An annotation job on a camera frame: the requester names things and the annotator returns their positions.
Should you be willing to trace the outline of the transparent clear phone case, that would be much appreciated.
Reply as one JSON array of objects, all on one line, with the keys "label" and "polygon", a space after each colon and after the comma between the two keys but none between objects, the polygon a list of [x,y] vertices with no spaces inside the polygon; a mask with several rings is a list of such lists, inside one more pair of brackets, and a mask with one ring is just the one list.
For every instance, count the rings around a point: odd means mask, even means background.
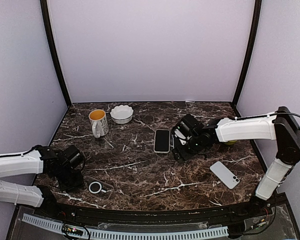
[{"label": "transparent clear phone case", "polygon": [[109,197],[113,191],[114,187],[102,180],[93,178],[91,176],[85,175],[83,177],[87,191],[97,197]]}]

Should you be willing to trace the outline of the light blue phone case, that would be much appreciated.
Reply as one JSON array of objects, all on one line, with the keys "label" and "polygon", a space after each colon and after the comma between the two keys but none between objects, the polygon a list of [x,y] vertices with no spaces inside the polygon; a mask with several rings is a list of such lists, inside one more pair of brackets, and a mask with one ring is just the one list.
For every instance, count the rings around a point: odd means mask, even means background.
[{"label": "light blue phone case", "polygon": [[171,130],[171,148],[174,149],[176,145],[176,135],[173,130]]}]

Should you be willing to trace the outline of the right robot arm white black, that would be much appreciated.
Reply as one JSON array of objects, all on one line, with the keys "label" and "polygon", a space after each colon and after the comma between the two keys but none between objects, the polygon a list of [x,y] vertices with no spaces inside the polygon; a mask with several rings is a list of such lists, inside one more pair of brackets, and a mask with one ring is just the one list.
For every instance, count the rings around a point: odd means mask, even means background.
[{"label": "right robot arm white black", "polygon": [[215,144],[241,140],[275,141],[277,152],[274,160],[257,185],[255,198],[245,205],[245,213],[256,217],[264,210],[264,201],[300,162],[300,125],[297,118],[300,115],[290,112],[286,106],[262,115],[213,118],[207,123],[188,113],[171,130],[172,154],[176,161],[183,163]]}]

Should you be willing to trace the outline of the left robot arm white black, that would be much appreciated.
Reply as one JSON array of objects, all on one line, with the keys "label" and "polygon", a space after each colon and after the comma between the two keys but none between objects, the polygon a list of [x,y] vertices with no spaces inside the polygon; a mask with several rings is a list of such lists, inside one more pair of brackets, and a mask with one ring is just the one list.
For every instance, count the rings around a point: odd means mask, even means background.
[{"label": "left robot arm white black", "polygon": [[74,145],[64,150],[35,145],[26,152],[0,154],[0,202],[41,208],[50,218],[57,218],[60,206],[49,187],[20,185],[3,181],[5,177],[46,174],[56,179],[61,191],[72,191],[84,184],[82,169],[85,156]]}]

